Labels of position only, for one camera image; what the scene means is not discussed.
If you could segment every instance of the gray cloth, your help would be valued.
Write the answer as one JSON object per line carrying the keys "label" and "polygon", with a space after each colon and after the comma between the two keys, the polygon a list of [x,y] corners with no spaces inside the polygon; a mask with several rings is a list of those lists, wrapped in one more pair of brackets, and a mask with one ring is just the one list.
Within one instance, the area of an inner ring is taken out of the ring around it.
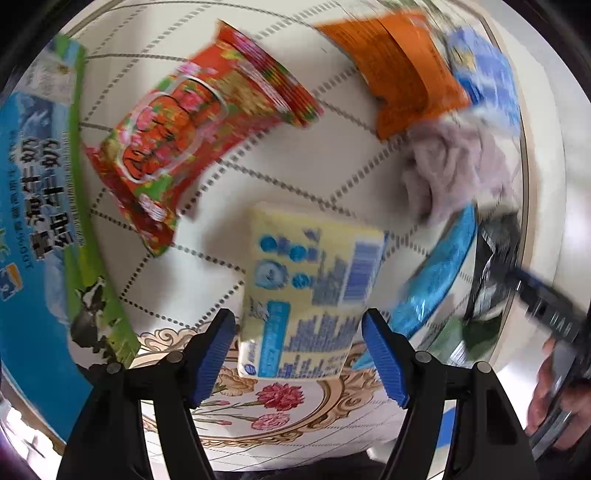
{"label": "gray cloth", "polygon": [[484,128],[427,122],[408,132],[411,161],[402,172],[413,214],[436,225],[476,194],[510,190],[505,154]]}

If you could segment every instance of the blue snack package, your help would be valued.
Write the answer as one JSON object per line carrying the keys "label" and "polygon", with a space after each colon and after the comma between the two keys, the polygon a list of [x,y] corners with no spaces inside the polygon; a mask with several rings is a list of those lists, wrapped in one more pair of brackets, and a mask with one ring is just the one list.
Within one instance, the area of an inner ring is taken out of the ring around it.
{"label": "blue snack package", "polygon": [[13,386],[62,439],[91,385],[139,340],[100,257],[80,158],[85,48],[58,35],[0,108],[0,352]]}
{"label": "blue snack package", "polygon": [[489,125],[519,135],[519,100],[507,58],[471,27],[453,31],[446,43],[453,76],[472,100],[470,111]]}
{"label": "blue snack package", "polygon": [[[476,210],[464,208],[452,228],[439,240],[433,252],[408,281],[406,294],[390,312],[388,326],[411,338],[425,325],[452,287],[476,234]],[[368,351],[352,365],[353,370],[373,368]]]}

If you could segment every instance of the logo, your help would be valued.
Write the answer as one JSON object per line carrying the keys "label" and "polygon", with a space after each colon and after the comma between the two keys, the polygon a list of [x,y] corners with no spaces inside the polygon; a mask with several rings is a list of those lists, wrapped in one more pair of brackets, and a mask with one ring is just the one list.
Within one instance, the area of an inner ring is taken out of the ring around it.
{"label": "logo", "polygon": [[22,290],[21,273],[18,267],[14,264],[8,264],[0,270],[0,298],[2,301],[7,301],[15,293]]}
{"label": "logo", "polygon": [[256,374],[256,368],[254,365],[251,365],[251,364],[244,365],[244,371],[249,375]]}

